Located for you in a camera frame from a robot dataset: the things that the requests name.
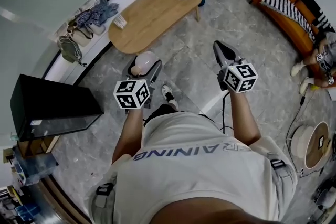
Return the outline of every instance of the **person sitting on sofa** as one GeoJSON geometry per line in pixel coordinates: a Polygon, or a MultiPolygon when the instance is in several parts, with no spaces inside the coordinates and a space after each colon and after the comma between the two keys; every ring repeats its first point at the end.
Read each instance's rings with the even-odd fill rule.
{"type": "MultiPolygon", "coordinates": [[[[331,75],[336,73],[336,33],[326,32],[324,33],[324,38],[320,42],[316,42],[314,45],[314,50],[311,56],[308,56],[303,61],[297,63],[292,67],[290,75],[292,77],[296,76],[300,70],[309,65],[314,65],[317,62],[316,55],[323,54],[326,64],[325,72],[330,72],[331,75]]],[[[309,84],[313,84],[319,87],[327,87],[329,85],[328,79],[317,79],[317,78],[305,78],[300,86],[300,94],[304,94],[308,88],[309,84]]]]}

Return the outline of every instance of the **clothing pile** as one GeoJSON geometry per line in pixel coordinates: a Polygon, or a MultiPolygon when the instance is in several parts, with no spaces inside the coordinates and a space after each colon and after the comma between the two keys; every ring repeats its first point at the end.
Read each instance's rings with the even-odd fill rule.
{"type": "Polygon", "coordinates": [[[88,9],[75,16],[78,27],[90,24],[101,26],[108,18],[118,13],[118,3],[109,4],[107,0],[99,0],[92,9],[88,9]]]}

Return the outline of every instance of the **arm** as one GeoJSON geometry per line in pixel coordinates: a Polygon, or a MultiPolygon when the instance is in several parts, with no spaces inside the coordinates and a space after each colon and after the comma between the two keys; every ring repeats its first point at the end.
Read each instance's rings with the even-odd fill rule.
{"type": "Polygon", "coordinates": [[[112,163],[124,154],[131,156],[141,147],[142,109],[130,110],[113,153],[112,163]]]}
{"type": "Polygon", "coordinates": [[[236,139],[249,146],[261,138],[257,123],[251,113],[244,93],[230,91],[232,122],[236,139]]]}
{"type": "Polygon", "coordinates": [[[327,41],[326,38],[321,40],[320,45],[319,45],[319,53],[320,54],[323,53],[323,49],[324,49],[325,45],[327,45],[327,44],[328,44],[328,41],[327,41]]]}

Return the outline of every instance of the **shoe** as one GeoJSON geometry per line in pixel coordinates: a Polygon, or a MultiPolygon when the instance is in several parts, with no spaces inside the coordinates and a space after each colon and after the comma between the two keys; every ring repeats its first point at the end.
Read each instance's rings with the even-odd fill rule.
{"type": "Polygon", "coordinates": [[[178,109],[179,105],[173,96],[173,90],[168,85],[164,84],[162,86],[162,95],[167,100],[168,104],[173,104],[176,109],[178,109]]]}
{"type": "Polygon", "coordinates": [[[308,79],[308,77],[306,77],[300,85],[299,92],[300,92],[301,95],[304,95],[306,90],[308,89],[309,82],[307,81],[307,79],[308,79]]]}
{"type": "Polygon", "coordinates": [[[305,65],[304,65],[302,62],[297,63],[297,64],[294,65],[294,66],[292,67],[292,69],[290,70],[290,75],[291,75],[292,77],[295,77],[295,76],[301,71],[301,69],[304,68],[304,66],[305,66],[305,65]]]}

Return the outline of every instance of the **black box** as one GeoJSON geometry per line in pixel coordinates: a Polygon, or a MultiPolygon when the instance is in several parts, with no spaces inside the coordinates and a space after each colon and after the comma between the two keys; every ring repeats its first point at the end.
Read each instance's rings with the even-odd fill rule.
{"type": "Polygon", "coordinates": [[[20,141],[86,130],[103,114],[89,89],[23,74],[10,107],[20,141]]]}

